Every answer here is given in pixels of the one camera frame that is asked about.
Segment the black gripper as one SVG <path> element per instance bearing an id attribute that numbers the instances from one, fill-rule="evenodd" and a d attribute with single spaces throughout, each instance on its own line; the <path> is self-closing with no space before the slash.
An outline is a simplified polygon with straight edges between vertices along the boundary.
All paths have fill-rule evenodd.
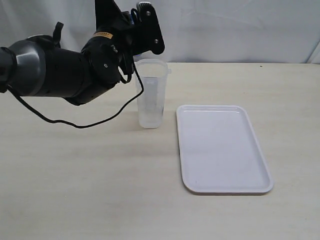
<path id="1" fill-rule="evenodd" d="M 135 8 L 138 11 L 137 25 L 131 24 L 130 11 L 121 11 L 113 0 L 96 0 L 94 9 L 94 37 L 102 37 L 115 46 L 123 46 L 133 56 L 148 51 L 155 55 L 164 52 L 165 43 L 153 5 Z"/>

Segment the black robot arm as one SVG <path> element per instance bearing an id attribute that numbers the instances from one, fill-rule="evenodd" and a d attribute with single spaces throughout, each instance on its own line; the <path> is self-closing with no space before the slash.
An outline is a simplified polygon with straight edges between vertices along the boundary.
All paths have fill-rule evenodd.
<path id="1" fill-rule="evenodd" d="M 63 24 L 52 35 L 35 35 L 0 49 L 0 90 L 19 97 L 55 97 L 80 106 L 116 84 L 127 84 L 134 56 L 165 50 L 151 3 L 121 11 L 113 0 L 97 0 L 95 33 L 80 52 L 61 47 Z"/>

